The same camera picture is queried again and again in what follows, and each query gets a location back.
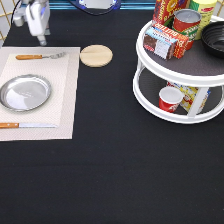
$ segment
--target wooden handle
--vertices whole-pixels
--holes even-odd
[[[19,123],[0,123],[0,128],[19,128]]]
[[[17,55],[17,60],[42,59],[42,55]]]

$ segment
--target food box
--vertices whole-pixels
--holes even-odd
[[[190,86],[183,86],[183,85],[180,85],[180,84],[177,84],[177,83],[172,83],[172,82],[167,82],[167,86],[175,87],[175,88],[179,89],[182,93],[184,93],[185,96],[184,96],[183,100],[181,101],[180,105],[187,112],[189,112],[189,110],[191,108],[191,105],[194,102],[195,96],[198,92],[198,88],[197,87],[190,87]],[[204,99],[203,99],[203,101],[202,101],[201,106],[198,109],[197,114],[199,114],[202,111],[202,109],[204,108],[205,103],[206,103],[210,93],[211,93],[211,91],[208,90]]]
[[[157,31],[164,33],[169,38],[174,38],[177,40],[173,56],[176,58],[182,58],[184,56],[185,48],[187,46],[189,38],[187,36],[184,36],[180,33],[175,32],[174,30],[169,29],[168,27],[165,27],[159,23],[155,23],[153,25],[153,27]]]
[[[172,29],[174,12],[185,9],[188,0],[157,0],[153,14],[153,22]]]
[[[176,42],[176,39],[151,27],[146,31],[143,46],[163,59],[170,59],[173,56]]]

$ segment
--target black bowl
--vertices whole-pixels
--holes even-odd
[[[207,25],[201,33],[205,50],[218,58],[224,58],[224,21]]]

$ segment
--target yellow can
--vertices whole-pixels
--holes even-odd
[[[191,0],[189,8],[198,11],[201,15],[201,22],[195,40],[201,39],[201,31],[207,26],[212,17],[217,0]]]

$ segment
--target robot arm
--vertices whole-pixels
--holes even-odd
[[[108,9],[114,6],[118,0],[79,0],[79,4],[86,8]],[[24,22],[32,36],[36,36],[41,46],[47,44],[45,35],[50,34],[48,21],[50,18],[49,0],[22,0],[27,5],[15,11],[13,21],[16,26],[22,26]]]
[[[22,26],[26,21],[32,36],[36,36],[41,46],[47,44],[45,35],[49,35],[48,21],[50,6],[48,0],[23,0],[27,7],[19,8],[13,17],[16,26]]]

